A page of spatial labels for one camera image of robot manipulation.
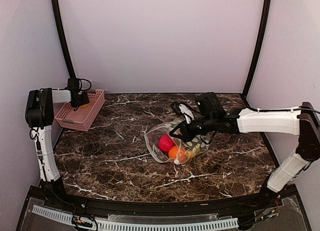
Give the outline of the orange fake orange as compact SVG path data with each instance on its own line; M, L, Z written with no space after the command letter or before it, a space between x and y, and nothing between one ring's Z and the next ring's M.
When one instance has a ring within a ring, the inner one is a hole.
M187 158L186 150L181 146L173 146L169 152L168 157L177 159L179 162L184 162Z

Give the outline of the yellow fake lemon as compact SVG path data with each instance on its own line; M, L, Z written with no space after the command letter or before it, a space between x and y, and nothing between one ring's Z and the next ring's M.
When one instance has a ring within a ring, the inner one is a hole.
M88 107L89 105L90 105L89 103L83 104L83 105L80 106L80 108L84 109L84 108Z

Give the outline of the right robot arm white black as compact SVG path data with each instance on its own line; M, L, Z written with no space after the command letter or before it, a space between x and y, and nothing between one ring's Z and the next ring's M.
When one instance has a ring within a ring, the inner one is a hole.
M187 143L195 137L208 133L246 134L279 133L298 136L298 146L291 155L269 176L266 189L255 196L255 204L266 208L275 199L275 194L296 177L302 170L320 158L319 111L309 102L291 108L260 109L232 108L224 110L214 92L201 94L195 99L199 114L183 102L173 102L170 106L178 116L184 116L169 135Z

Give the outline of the yellow fake banana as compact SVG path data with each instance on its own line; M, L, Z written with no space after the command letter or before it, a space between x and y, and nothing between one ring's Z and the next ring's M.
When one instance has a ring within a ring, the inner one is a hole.
M191 148L189 148L185 154L188 159L192 159L200 152L200 149L201 149L201 145L196 144L196 145L192 146Z

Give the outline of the red fake apple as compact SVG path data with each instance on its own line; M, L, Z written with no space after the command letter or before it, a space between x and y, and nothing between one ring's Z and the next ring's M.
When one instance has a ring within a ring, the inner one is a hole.
M168 153L170 149L174 146L174 141L167 134L163 135L158 141L158 148L164 153Z

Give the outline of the clear polka dot zip bag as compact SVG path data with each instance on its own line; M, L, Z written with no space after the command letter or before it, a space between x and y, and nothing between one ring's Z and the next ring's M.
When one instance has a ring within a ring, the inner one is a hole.
M146 144L147 150L149 151L151 156L158 163L161 163L161 164L163 164L163 163L172 163L172 164L176 164L176 165L182 165L182 164L185 164L186 162L188 162L191 159L191 158L188 159L186 157L185 161L179 162L175 158L169 158L168 153L162 152L158 148L158 142L159 142L160 138L163 135L169 135L170 136L170 134L169 134L170 131L173 128L175 128L180 122L182 122L182 120L180 118L177 118L177 119L175 119L173 121L170 121L170 122L161 123L161 124L153 127L150 131L148 131L144 135L144 140L145 140L145 144ZM180 140L178 138L174 138L174 137L171 137L171 139L173 140L175 146L183 147L186 151L188 149L190 149L191 147L197 145L197 144L200 144L199 153L208 150L209 147L210 147L208 142L202 142L198 135L192 141L189 141L189 142L183 142L182 140Z

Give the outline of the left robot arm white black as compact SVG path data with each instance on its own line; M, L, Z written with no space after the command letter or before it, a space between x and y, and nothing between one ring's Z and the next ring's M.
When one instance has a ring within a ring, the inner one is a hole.
M71 77L63 89L48 87L32 90L28 94L25 120L30 128L29 137L35 143L40 182L44 189L57 189L62 182L52 144L54 104L70 104L76 112L90 103L87 91L91 88L89 80Z

